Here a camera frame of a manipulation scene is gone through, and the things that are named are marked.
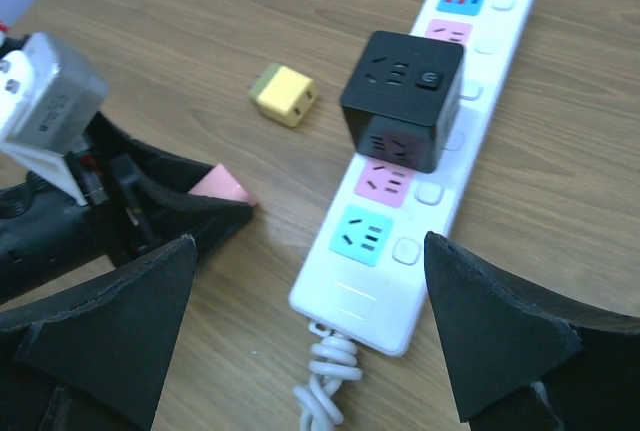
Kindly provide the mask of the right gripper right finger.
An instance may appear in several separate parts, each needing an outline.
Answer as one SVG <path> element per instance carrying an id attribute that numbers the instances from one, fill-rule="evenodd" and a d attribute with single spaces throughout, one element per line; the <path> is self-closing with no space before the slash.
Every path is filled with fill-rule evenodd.
<path id="1" fill-rule="evenodd" d="M 639 320 L 525 280 L 437 234 L 426 285 L 473 430 L 636 430 Z"/>

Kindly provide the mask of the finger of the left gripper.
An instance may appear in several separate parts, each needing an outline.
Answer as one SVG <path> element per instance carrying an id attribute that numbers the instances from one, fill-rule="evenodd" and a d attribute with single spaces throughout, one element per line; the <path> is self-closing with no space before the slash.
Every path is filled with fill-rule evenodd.
<path id="1" fill-rule="evenodd" d="M 126 201 L 219 201 L 192 189 L 215 167 L 119 136 L 119 192 Z"/>
<path id="2" fill-rule="evenodd" d="M 253 207 L 245 202 L 190 194 L 146 196 L 142 209 L 140 225 L 150 232 L 153 247 L 189 235 L 195 242 L 198 263 L 206 261 L 253 218 Z"/>

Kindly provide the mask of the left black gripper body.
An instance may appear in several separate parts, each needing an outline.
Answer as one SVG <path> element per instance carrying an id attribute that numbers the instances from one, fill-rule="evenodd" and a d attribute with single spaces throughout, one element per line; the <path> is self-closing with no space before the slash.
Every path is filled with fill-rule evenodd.
<path id="1" fill-rule="evenodd" d="M 99 113 L 83 135 L 89 151 L 67 163 L 80 177 L 98 179 L 106 199 L 81 206 L 29 171 L 1 190 L 1 299 L 10 301 L 96 258 L 124 264 L 150 249 L 140 229 L 148 220 L 125 196 L 114 160 L 132 158 L 132 139 Z"/>

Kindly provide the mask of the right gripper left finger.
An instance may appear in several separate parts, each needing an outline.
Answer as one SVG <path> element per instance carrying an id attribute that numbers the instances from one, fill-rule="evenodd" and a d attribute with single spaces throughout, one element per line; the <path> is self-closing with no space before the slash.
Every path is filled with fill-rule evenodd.
<path id="1" fill-rule="evenodd" d="M 150 429 L 196 267 L 184 236 L 2 312 L 2 429 Z"/>

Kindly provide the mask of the pink plug adapter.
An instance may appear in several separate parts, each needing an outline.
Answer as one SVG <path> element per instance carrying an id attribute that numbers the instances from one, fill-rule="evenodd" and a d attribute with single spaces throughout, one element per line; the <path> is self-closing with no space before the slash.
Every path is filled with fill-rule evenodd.
<path id="1" fill-rule="evenodd" d="M 250 206 L 257 204 L 255 197 L 240 184 L 223 164 L 214 166 L 189 190 L 189 194 L 244 202 Z"/>

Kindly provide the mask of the yellow plug adapter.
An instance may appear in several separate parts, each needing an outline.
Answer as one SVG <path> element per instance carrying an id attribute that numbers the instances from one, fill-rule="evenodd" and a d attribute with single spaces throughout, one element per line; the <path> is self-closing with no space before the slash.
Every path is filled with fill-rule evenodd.
<path id="1" fill-rule="evenodd" d="M 263 116 L 295 128 L 319 98 L 319 91 L 310 77 L 272 62 L 251 86 L 248 97 Z"/>

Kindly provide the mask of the white power strip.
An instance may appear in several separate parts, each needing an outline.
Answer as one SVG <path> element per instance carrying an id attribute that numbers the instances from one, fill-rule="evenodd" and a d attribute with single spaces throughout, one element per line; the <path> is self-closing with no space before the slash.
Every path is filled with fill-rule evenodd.
<path id="1" fill-rule="evenodd" d="M 535 0 L 424 0 L 407 33 L 464 45 L 460 109 L 436 170 L 356 151 L 289 294 L 319 326 L 406 352 L 427 288 L 424 239 L 448 235 Z"/>

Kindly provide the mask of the black cube socket adapter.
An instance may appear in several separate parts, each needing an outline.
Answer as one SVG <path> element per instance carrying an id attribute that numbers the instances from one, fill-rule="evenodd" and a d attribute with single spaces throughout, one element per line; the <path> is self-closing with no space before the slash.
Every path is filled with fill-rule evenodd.
<path id="1" fill-rule="evenodd" d="M 460 109 L 465 51 L 456 42 L 373 32 L 339 100 L 355 151 L 434 172 Z"/>

